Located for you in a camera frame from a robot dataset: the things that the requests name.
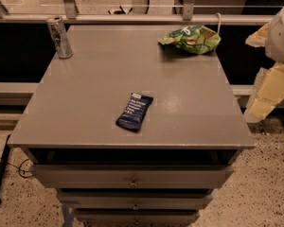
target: tabletop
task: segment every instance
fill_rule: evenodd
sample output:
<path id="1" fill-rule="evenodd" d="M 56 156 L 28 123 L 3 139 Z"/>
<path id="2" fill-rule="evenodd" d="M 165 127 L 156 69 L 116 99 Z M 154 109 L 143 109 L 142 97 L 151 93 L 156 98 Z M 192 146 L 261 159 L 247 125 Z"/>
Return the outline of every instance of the tabletop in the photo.
<path id="1" fill-rule="evenodd" d="M 9 139 L 28 148 L 253 148 L 215 52 L 158 39 L 181 26 L 75 25 Z M 115 124 L 131 93 L 152 96 L 139 132 Z"/>

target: dark blue snack bar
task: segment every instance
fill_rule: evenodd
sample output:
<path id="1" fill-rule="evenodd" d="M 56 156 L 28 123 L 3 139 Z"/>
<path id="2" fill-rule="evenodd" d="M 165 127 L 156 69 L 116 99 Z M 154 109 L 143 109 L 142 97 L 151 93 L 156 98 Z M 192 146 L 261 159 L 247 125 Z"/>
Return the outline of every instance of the dark blue snack bar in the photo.
<path id="1" fill-rule="evenodd" d="M 151 96 L 132 93 L 131 98 L 123 112 L 116 120 L 116 124 L 126 130 L 139 131 L 144 116 L 153 101 Z"/>

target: speckled floor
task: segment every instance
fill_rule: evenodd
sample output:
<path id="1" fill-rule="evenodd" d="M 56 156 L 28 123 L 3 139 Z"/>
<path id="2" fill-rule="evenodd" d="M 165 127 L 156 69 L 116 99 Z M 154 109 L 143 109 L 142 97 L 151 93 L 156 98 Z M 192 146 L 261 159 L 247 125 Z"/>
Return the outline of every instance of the speckled floor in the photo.
<path id="1" fill-rule="evenodd" d="M 250 130 L 257 147 L 242 153 L 234 163 L 236 172 L 221 189 L 214 190 L 213 201 L 190 227 L 284 226 L 284 114 L 266 119 L 267 135 L 256 127 Z M 0 154 L 9 133 L 0 131 Z M 9 156 L 17 166 L 24 159 L 18 148 Z M 55 194 L 34 178 L 22 179 L 16 168 L 8 166 L 0 192 L 0 227 L 62 226 L 61 205 Z M 83 224 L 74 220 L 73 226 Z"/>

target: aluminum can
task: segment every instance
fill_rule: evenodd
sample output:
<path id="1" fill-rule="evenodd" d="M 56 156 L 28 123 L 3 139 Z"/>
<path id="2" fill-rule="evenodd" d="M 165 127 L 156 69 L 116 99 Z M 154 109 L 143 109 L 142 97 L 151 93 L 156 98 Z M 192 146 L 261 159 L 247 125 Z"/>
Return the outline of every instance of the aluminum can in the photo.
<path id="1" fill-rule="evenodd" d="M 51 16 L 46 21 L 58 56 L 63 59 L 70 58 L 73 55 L 73 51 L 67 39 L 63 18 L 61 16 Z"/>

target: snack bag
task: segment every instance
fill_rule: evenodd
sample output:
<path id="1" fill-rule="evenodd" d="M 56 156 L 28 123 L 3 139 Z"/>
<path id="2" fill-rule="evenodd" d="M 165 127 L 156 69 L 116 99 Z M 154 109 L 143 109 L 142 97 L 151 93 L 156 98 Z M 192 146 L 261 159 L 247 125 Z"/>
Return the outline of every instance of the snack bag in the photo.
<path id="1" fill-rule="evenodd" d="M 221 38 L 219 34 L 205 26 L 186 26 L 165 35 L 159 43 L 174 44 L 177 48 L 202 55 L 215 49 Z"/>

